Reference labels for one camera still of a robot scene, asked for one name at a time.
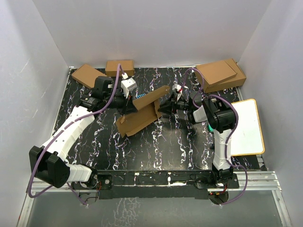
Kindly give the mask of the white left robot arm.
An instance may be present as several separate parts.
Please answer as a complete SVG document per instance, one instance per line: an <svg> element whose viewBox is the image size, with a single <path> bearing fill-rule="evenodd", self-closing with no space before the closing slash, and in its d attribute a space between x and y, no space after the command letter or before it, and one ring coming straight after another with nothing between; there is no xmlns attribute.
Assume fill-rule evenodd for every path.
<svg viewBox="0 0 303 227"><path fill-rule="evenodd" d="M80 97L71 114L57 132L42 146L29 151L34 177L60 188L65 183L81 182L92 189L98 183L93 169L86 165L66 164L68 153L83 131L107 108L121 115L135 113L131 92L137 87L133 78L123 74L122 79L99 76L94 87Z"/></svg>

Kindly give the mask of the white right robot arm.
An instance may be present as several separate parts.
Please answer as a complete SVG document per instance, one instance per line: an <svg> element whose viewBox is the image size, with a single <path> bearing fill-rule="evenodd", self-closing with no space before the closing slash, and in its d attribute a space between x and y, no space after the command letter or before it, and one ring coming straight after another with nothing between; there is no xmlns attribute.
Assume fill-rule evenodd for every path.
<svg viewBox="0 0 303 227"><path fill-rule="evenodd" d="M202 100L200 107L193 102L177 101L171 95L158 111L164 114L175 114L177 110L187 112L190 123L198 124L207 121L214 132L214 159L210 177L202 179L204 184L213 184L221 188L233 177L234 166L231 163L231 136L238 126L239 115L233 105L224 98L210 95Z"/></svg>

